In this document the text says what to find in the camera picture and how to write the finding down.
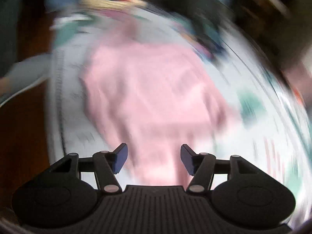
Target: pink object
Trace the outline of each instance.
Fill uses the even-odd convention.
[[[141,184],[185,186],[181,145],[232,113],[191,49],[135,42],[129,22],[104,37],[83,75],[87,115],[112,148],[128,144],[125,167]]]

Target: ribbed black surface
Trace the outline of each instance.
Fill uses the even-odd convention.
[[[106,196],[88,218],[70,227],[36,229],[35,233],[163,233],[243,234],[288,233],[285,225],[274,230],[246,230],[227,223],[201,196],[187,195],[182,187],[128,186],[119,195]]]

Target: wooden floor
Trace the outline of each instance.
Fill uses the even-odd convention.
[[[24,0],[18,26],[18,60],[49,51],[53,15],[43,0]],[[10,207],[12,193],[49,166],[44,125],[46,83],[0,108],[0,207]]]

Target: brown floor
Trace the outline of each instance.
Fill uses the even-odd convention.
[[[18,60],[49,51],[52,16],[43,0],[24,0],[18,26]],[[49,166],[44,126],[46,83],[0,108],[0,207],[10,207],[12,193]]]

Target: mattress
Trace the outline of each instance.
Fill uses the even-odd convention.
[[[229,159],[233,154],[244,157],[293,192],[296,209],[288,219],[291,227],[307,219],[312,203],[306,196],[312,184],[312,144],[304,107],[263,68],[259,53],[235,27],[229,25],[222,31],[226,53],[214,66],[180,35],[175,20],[159,14],[152,10],[132,11],[139,23],[138,41],[175,42],[193,48],[227,103],[241,114],[242,122],[235,129],[196,141],[194,150],[214,154],[218,159]],[[69,20],[59,26],[54,41],[46,99],[51,164],[71,152],[82,158],[113,150],[85,116],[80,75],[99,36],[118,19],[98,12],[83,15],[88,20]],[[213,187],[226,180],[216,176]],[[125,169],[116,178],[123,188],[139,184]],[[82,180],[96,187],[94,174],[82,173]]]

